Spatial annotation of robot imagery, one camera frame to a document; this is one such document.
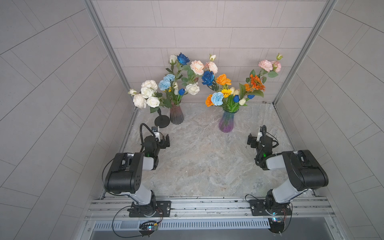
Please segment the dark red glass vase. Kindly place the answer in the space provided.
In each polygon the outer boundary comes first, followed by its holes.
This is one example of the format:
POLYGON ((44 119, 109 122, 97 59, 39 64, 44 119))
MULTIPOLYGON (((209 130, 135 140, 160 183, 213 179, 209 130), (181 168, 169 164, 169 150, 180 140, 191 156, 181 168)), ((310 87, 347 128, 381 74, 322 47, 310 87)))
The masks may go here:
POLYGON ((174 125, 179 125, 184 121, 184 114, 180 105, 172 105, 170 108, 170 121, 174 125))

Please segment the white rose bouquet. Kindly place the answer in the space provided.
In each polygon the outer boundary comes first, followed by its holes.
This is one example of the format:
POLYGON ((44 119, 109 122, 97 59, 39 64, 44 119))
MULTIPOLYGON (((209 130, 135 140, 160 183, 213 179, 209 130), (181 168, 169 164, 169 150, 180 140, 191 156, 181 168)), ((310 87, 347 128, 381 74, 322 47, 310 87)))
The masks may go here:
POLYGON ((165 128, 170 124, 171 120, 168 116, 162 114, 161 108, 171 108, 172 104, 166 96, 158 92, 158 89, 159 87, 154 80, 147 80, 142 83, 139 92, 130 89, 128 94, 132 96, 136 108, 145 109, 149 107, 150 113, 158 113, 155 118, 155 126, 165 128))

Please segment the small blue tulip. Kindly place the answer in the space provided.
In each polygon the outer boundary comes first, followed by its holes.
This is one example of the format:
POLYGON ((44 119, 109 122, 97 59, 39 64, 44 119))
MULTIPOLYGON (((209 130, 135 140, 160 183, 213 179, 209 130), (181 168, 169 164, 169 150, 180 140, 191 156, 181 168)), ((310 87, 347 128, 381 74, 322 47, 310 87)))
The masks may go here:
POLYGON ((180 90, 178 91, 178 93, 179 93, 179 96, 178 96, 178 104, 180 104, 180 102, 181 102, 181 100, 182 100, 182 97, 183 97, 183 95, 185 94, 185 92, 186 92, 185 89, 180 89, 180 90))

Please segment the dark blue rose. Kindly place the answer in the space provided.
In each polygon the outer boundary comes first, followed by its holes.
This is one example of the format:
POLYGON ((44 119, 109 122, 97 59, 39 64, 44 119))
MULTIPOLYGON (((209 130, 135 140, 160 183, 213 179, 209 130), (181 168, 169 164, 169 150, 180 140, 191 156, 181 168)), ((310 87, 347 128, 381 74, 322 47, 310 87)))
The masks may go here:
POLYGON ((182 81, 182 86, 186 87, 190 80, 190 66, 189 66, 189 58, 185 56, 183 53, 180 53, 177 56, 177 80, 182 81))

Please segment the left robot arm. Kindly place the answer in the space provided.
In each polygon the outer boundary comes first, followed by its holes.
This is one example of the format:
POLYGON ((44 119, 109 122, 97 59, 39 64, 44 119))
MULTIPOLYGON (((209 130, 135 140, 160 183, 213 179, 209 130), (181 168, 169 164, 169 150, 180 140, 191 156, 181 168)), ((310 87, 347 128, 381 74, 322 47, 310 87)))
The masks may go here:
POLYGON ((128 196, 133 200, 133 209, 147 216, 157 211, 156 196, 141 184, 143 171, 154 171, 159 164, 159 152, 170 146, 169 135, 145 137, 138 153, 117 153, 103 182, 106 192, 128 196))

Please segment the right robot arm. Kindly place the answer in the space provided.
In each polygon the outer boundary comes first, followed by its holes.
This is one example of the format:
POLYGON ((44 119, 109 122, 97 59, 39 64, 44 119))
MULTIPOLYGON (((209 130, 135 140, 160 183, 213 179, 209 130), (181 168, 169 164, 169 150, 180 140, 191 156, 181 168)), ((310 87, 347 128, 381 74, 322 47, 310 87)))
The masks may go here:
POLYGON ((285 169, 288 174, 286 180, 279 187, 268 191, 262 207, 269 215, 277 215, 284 211, 292 199, 308 190, 325 187, 329 178, 319 162, 309 150, 285 151, 273 153, 279 144, 273 138, 263 135, 249 135, 247 144, 257 150, 255 162, 264 171, 285 169))

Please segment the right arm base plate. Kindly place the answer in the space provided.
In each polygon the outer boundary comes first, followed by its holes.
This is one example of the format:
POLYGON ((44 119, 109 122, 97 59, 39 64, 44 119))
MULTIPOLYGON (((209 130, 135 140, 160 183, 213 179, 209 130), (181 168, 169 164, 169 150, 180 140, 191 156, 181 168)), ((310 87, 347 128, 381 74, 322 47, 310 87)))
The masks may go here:
POLYGON ((292 207, 290 203, 278 204, 273 201, 266 200, 247 200, 250 204, 253 216, 269 216, 270 218, 279 216, 290 216, 292 207))

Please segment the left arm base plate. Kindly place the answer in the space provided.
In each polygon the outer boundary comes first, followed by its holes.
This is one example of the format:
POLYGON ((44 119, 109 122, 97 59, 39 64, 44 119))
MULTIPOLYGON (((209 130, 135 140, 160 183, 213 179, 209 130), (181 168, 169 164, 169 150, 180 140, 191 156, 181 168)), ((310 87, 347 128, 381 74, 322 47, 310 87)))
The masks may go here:
POLYGON ((145 206, 132 203, 128 209, 130 218, 159 218, 169 217, 171 211, 171 201, 156 201, 145 206))

